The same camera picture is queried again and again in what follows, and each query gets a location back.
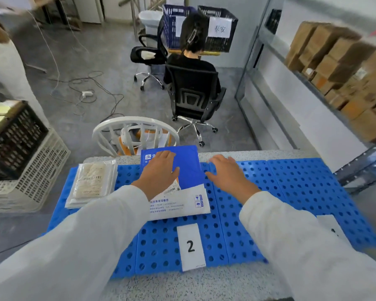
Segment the black hair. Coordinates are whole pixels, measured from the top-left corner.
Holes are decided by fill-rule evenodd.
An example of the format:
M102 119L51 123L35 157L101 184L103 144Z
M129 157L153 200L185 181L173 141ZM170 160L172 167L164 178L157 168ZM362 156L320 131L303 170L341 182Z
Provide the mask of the black hair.
M180 48L192 53L205 49L208 36L209 17L199 12L190 13L181 27Z

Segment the white chair backrest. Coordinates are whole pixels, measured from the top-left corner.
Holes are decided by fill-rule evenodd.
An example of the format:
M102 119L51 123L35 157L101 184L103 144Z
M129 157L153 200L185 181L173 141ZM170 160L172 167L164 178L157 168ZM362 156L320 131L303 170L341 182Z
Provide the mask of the white chair backrest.
M134 129L139 129L141 132L138 142L133 141L131 138L130 130ZM150 142L150 147L148 147L149 144L147 140L149 136L147 133L145 133L146 130L155 131L155 133L150 134L151 138L153 138L153 141ZM171 126L156 119L140 116L117 117L103 121L93 129L92 139L97 141L98 145L104 151L113 157L117 157L120 154L125 155L120 143L120 136L122 143L127 146L131 155L135 155L134 148L140 147L142 150L158 148L159 140L161 139L164 141L164 146L168 146L171 141L171 137L174 137L175 142L171 145L180 145L178 133Z

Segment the white jacket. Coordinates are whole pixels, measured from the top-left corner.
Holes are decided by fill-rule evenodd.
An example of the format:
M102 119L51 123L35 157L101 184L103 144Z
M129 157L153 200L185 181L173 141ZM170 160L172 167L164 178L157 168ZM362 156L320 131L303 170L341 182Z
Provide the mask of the white jacket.
M89 203L0 264L0 300L96 301L149 207L134 186ZM311 213L259 192L239 217L296 301L376 301L376 262Z

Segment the concrete floor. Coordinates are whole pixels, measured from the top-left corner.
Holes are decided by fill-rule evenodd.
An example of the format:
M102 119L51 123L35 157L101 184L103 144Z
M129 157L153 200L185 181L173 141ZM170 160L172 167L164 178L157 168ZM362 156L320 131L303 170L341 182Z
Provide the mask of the concrete floor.
M44 34L56 59L60 80L82 78L91 71L100 70L103 75L96 80L108 91L124 95L117 106L117 113L155 118L175 129L184 124L172 122L168 94L160 89L155 80L150 79L146 82L144 92L140 91L141 79L138 83L133 81L133 75L146 71L147 67L130 61L131 49L138 45L132 27L112 24L104 27L86 25L84 30L75 33L75 36L88 51L78 43L70 31L44 30ZM56 79L57 70L39 30L32 26L27 27L17 34L14 42L25 62L48 70L47 75L33 69L27 69L26 73L47 118L71 150L71 155L45 206L39 212L26 215L0 214L0 262L22 247L20 244L37 238L46 231L70 167L75 167L87 157L107 155L93 143L91 135L94 127L110 114L115 104L114 98L91 80L72 85L81 91L95 90L97 101L91 104L81 103L83 109L75 107L79 94L70 89L67 83L60 82L50 96L56 81L48 78ZM181 145L196 144L199 152L256 150L249 128L234 99L241 70L220 68L218 71L222 86L227 88L222 105L209 121L218 128L218 133L212 133L208 127L199 127L206 143L200 148L195 131L186 129L180 135ZM82 112L84 114L81 116L74 115Z

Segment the clear plastic bag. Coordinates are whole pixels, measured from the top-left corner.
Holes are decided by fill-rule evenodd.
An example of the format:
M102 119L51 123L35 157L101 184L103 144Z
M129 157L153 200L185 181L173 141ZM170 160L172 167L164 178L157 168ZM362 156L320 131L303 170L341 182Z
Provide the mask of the clear plastic bag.
M80 208L94 199L114 191L117 178L116 160L79 164L65 207Z

